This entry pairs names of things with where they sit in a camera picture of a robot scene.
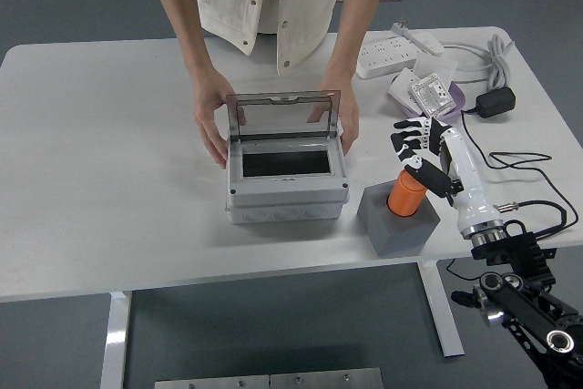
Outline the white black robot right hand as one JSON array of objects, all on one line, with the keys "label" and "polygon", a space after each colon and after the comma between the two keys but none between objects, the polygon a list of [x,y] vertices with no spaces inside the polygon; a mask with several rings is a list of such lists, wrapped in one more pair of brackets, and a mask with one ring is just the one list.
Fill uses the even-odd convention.
[{"label": "white black robot right hand", "polygon": [[404,170],[457,210],[457,228],[474,246],[507,237],[460,132],[435,118],[394,123],[391,141]]}]

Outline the person's left hand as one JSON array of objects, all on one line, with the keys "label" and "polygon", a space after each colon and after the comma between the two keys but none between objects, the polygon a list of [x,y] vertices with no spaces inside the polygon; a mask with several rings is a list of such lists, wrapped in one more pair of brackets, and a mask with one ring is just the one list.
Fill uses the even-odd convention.
[{"label": "person's left hand", "polygon": [[343,155],[346,156],[354,141],[359,137],[359,107],[353,92],[352,79],[350,77],[326,74],[320,85],[321,91],[339,91],[340,104],[338,118],[340,120],[342,134],[341,145]]}]

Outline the person's right hand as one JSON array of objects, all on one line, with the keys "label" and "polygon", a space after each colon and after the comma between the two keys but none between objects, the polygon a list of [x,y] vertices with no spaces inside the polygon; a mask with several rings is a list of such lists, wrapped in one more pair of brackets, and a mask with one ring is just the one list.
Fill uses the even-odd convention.
[{"label": "person's right hand", "polygon": [[235,92],[229,81],[214,67],[189,73],[193,89],[194,121],[201,141],[215,163],[225,169],[228,158],[227,140],[220,134],[215,111],[226,104],[227,96]]}]

